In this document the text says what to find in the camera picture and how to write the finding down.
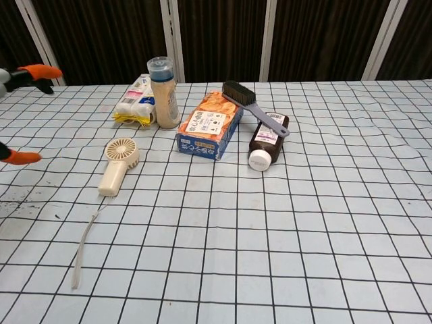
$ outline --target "plastic bottle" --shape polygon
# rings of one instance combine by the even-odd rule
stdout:
[[[159,56],[147,62],[151,88],[156,100],[157,123],[161,128],[174,128],[180,123],[176,100],[173,61]]]
[[[288,127],[290,119],[280,113],[267,113],[275,121]],[[275,134],[263,123],[259,123],[249,143],[249,165],[257,171],[265,171],[271,163],[277,161],[284,138]]]

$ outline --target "grid tablecloth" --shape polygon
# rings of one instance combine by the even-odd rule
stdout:
[[[247,164],[247,112],[214,163],[176,152],[175,130],[114,124],[126,86],[0,99],[0,140],[44,157],[1,165],[0,321],[431,323],[432,81],[245,85],[290,117],[264,173]],[[220,88],[178,84],[183,119]],[[140,163],[104,200],[119,137]]]

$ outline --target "gray brush handle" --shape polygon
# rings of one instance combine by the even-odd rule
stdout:
[[[264,111],[261,110],[260,107],[258,107],[256,103],[243,108],[249,110],[256,118],[262,121],[262,123],[266,125],[268,128],[271,128],[277,135],[281,137],[286,137],[290,135],[289,130],[287,130],[283,125],[279,124],[273,118],[268,116]]]

